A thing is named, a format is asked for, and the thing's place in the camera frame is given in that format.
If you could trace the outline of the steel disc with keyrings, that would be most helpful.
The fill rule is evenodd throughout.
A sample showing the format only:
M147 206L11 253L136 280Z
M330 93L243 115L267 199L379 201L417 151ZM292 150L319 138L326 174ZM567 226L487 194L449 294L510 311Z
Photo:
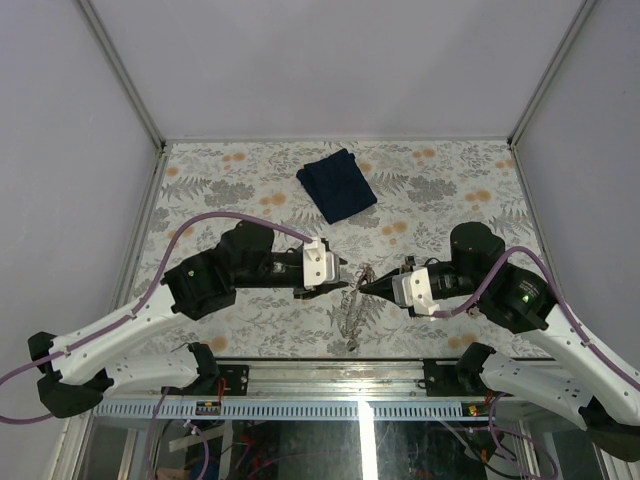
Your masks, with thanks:
M341 302L341 312L343 313L339 331L346 341L346 350L349 353L355 352L359 346L358 336L365 323L363 318L364 300L360 293L360 288L372 283L376 278L375 271L370 263L363 263L354 276L351 290L343 295Z

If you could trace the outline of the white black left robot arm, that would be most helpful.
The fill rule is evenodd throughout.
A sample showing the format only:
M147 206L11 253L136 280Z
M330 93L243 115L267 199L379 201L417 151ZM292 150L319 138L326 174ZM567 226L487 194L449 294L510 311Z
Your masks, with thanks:
M311 299L345 287L346 260L315 237L276 252L275 232L239 222L218 244L161 273L156 284L102 319L67 335L46 332L29 341L42 374L39 398L56 418L89 411L114 394L169 389L218 394L222 375L211 348L200 342L160 355L136 356L138 346L232 306L240 289L289 289Z

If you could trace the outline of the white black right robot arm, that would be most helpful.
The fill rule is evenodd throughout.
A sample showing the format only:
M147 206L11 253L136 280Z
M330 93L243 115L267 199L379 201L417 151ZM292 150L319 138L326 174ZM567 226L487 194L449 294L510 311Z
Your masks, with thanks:
M487 389L520 397L570 421L609 455L638 461L638 369L576 317L543 264L537 272L511 264L508 258L517 250L486 225L457 225L450 247L448 261L407 262L359 290L431 320L477 308L490 322L544 350L572 376L541 373L475 342L456 364L463 392Z

